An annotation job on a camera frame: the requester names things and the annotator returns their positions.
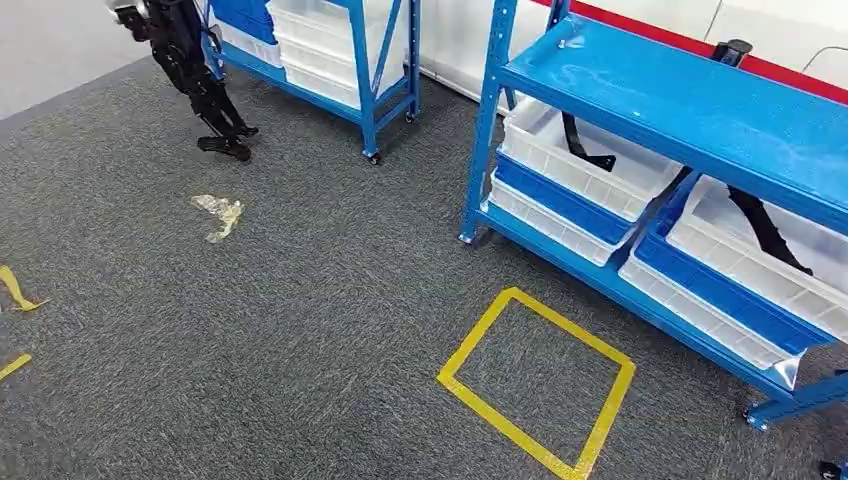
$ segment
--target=yellow tape square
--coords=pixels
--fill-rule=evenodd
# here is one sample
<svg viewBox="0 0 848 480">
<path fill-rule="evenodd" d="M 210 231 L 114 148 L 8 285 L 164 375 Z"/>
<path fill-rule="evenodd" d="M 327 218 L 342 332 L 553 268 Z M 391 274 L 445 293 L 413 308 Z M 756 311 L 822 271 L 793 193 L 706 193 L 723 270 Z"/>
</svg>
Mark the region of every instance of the yellow tape square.
<svg viewBox="0 0 848 480">
<path fill-rule="evenodd" d="M 483 335 L 492 326 L 498 315 L 506 308 L 509 301 L 513 299 L 550 320 L 556 326 L 621 366 L 618 375 L 616 375 L 615 382 L 613 382 L 612 389 L 610 389 L 610 393 L 607 395 L 606 401 L 604 401 L 604 406 L 601 408 L 601 413 L 598 415 L 597 420 L 595 420 L 592 431 L 589 433 L 589 438 L 580 452 L 577 465 L 573 467 L 566 465 L 556 455 L 549 452 L 536 440 L 533 440 L 532 437 L 524 433 L 523 430 L 515 426 L 497 410 L 490 407 L 482 398 L 469 390 L 462 382 L 454 378 L 454 375 L 468 358 L 468 355 L 471 354 L 471 351 L 477 346 L 477 343 L 483 338 Z M 495 301 L 492 302 L 492 305 L 480 318 L 480 321 L 477 322 L 468 336 L 465 337 L 459 349 L 454 352 L 448 362 L 442 367 L 436 379 L 466 405 L 471 407 L 472 410 L 477 412 L 478 415 L 483 417 L 484 420 L 498 429 L 499 432 L 506 435 L 516 445 L 541 462 L 557 476 L 564 480 L 586 480 L 589 474 L 592 473 L 592 467 L 601 453 L 601 448 L 607 439 L 607 434 L 615 421 L 616 415 L 618 415 L 618 410 L 621 408 L 624 395 L 630 387 L 630 381 L 633 379 L 635 371 L 636 365 L 630 361 L 627 355 L 619 352 L 586 330 L 583 330 L 535 298 L 516 287 L 512 287 L 498 294 Z"/>
</svg>

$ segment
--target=crumpled tape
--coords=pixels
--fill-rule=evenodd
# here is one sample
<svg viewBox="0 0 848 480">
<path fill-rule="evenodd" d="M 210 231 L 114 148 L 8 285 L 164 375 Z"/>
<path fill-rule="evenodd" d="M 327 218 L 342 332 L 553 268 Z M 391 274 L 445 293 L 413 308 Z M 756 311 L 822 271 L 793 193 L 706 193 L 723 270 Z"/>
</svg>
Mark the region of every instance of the crumpled tape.
<svg viewBox="0 0 848 480">
<path fill-rule="evenodd" d="M 209 243 L 220 243 L 225 239 L 233 231 L 233 227 L 238 223 L 239 215 L 244 211 L 244 205 L 240 201 L 236 200 L 230 204 L 228 199 L 215 198 L 212 195 L 197 195 L 191 197 L 191 202 L 197 208 L 206 210 L 224 222 L 221 230 L 206 235 L 206 241 Z"/>
<path fill-rule="evenodd" d="M 45 300 L 41 303 L 33 303 L 24 298 L 21 293 L 21 286 L 18 285 L 18 279 L 15 278 L 15 274 L 12 273 L 12 269 L 6 265 L 0 265 L 0 281 L 6 284 L 6 288 L 9 289 L 9 293 L 12 295 L 12 300 L 18 302 L 18 305 L 20 305 L 20 307 L 15 307 L 15 310 L 29 312 L 50 301 Z"/>
</svg>

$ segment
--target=gray carpet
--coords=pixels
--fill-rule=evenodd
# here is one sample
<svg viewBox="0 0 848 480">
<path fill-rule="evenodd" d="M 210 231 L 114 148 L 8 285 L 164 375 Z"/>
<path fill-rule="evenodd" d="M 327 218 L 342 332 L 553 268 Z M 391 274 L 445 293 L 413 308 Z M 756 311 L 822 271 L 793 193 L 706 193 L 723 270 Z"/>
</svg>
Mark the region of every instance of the gray carpet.
<svg viewBox="0 0 848 480">
<path fill-rule="evenodd" d="M 848 453 L 843 406 L 753 431 L 756 392 L 709 361 L 504 239 L 457 241 L 476 106 L 423 89 L 379 168 L 239 73 L 255 161 L 204 154 L 149 61 L 0 122 L 0 263 L 52 299 L 0 296 L 0 364 L 34 356 L 0 383 L 0 478 L 554 478 L 435 380 L 509 286 L 636 363 L 592 479 L 811 479 Z M 246 204 L 222 244 L 203 193 Z M 510 306 L 457 377 L 573 462 L 613 372 Z"/>
</svg>

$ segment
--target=blue metal shelf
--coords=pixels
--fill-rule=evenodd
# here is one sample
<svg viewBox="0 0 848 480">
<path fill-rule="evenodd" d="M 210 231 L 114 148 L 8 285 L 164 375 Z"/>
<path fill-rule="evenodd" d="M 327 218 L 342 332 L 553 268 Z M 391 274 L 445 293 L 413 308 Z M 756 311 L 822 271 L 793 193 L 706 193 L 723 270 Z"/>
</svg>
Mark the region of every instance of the blue metal shelf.
<svg viewBox="0 0 848 480">
<path fill-rule="evenodd" d="M 578 15 L 506 87 L 848 235 L 848 108 Z"/>
<path fill-rule="evenodd" d="M 216 51 L 208 36 L 204 34 L 203 45 L 208 59 L 207 64 L 218 78 L 223 78 L 223 73 L 221 72 L 218 64 L 218 60 L 220 60 L 226 64 L 245 70 L 291 95 L 302 98 L 317 107 L 323 108 L 335 115 L 356 123 L 362 129 L 362 138 L 364 143 L 362 151 L 363 155 L 371 159 L 373 163 L 377 163 L 380 153 L 377 145 L 377 132 L 382 130 L 389 122 L 402 113 L 406 113 L 407 119 L 411 121 L 418 116 L 420 112 L 420 0 L 409 0 L 409 57 L 406 75 L 400 81 L 387 88 L 379 96 L 377 95 L 377 92 L 380 89 L 379 79 L 382 77 L 383 68 L 385 67 L 389 50 L 389 42 L 392 38 L 391 33 L 394 31 L 395 25 L 397 24 L 402 0 L 393 0 L 386 25 L 386 34 L 384 35 L 382 49 L 380 51 L 379 58 L 377 59 L 376 71 L 373 76 L 371 75 L 371 72 L 368 71 L 367 48 L 365 45 L 365 13 L 363 11 L 362 0 L 328 1 L 338 6 L 345 7 L 350 11 L 350 22 L 354 43 L 353 50 L 356 60 L 356 73 L 360 85 L 359 109 L 351 108 L 350 106 L 339 103 L 331 98 L 327 98 L 323 95 L 316 94 L 289 83 L 286 80 L 285 69 L 265 63 L 253 55 L 243 52 L 226 42 L 222 42 L 221 50 Z M 204 14 L 204 23 L 206 23 L 209 18 L 208 5 L 209 4 L 207 2 L 207 8 Z M 405 94 L 391 109 L 382 116 L 377 116 L 378 108 L 385 105 L 390 99 L 399 96 L 399 94 L 404 91 Z"/>
<path fill-rule="evenodd" d="M 501 232 L 769 395 L 746 414 L 757 428 L 848 400 L 848 375 L 793 389 L 794 372 L 757 369 L 621 279 L 629 245 L 597 267 L 483 191 L 498 99 L 517 90 L 848 234 L 848 108 L 571 15 L 568 0 L 552 2 L 547 33 L 510 62 L 516 4 L 495 0 L 459 238 Z"/>
</svg>

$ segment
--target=blue plastic bin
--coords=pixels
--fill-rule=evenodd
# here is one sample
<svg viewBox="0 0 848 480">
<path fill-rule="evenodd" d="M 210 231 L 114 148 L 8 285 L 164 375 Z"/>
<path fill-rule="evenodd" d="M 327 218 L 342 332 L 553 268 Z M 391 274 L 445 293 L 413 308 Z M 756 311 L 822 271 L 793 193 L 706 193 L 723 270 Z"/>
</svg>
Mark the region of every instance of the blue plastic bin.
<svg viewBox="0 0 848 480">
<path fill-rule="evenodd" d="M 581 197 L 553 180 L 497 152 L 495 177 L 557 215 L 610 245 L 616 245 L 633 228 L 633 223 Z"/>
<path fill-rule="evenodd" d="M 263 42 L 276 45 L 274 21 L 265 0 L 209 0 L 215 18 Z"/>
<path fill-rule="evenodd" d="M 683 213 L 698 177 L 699 174 L 692 173 L 681 182 L 668 203 L 647 225 L 634 255 L 793 355 L 808 347 L 835 341 L 829 334 L 666 242 L 666 235 Z"/>
</svg>

